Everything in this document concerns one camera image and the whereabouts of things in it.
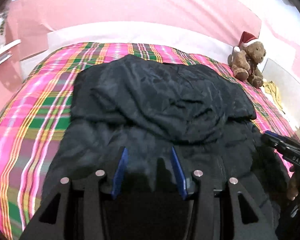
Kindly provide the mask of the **person's right hand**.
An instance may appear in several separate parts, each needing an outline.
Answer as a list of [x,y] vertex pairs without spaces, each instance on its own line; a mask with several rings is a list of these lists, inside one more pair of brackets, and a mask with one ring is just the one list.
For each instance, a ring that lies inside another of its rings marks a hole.
[[287,198],[292,206],[290,216],[294,217],[300,211],[300,168],[293,165],[289,171],[293,172],[293,175],[288,182]]

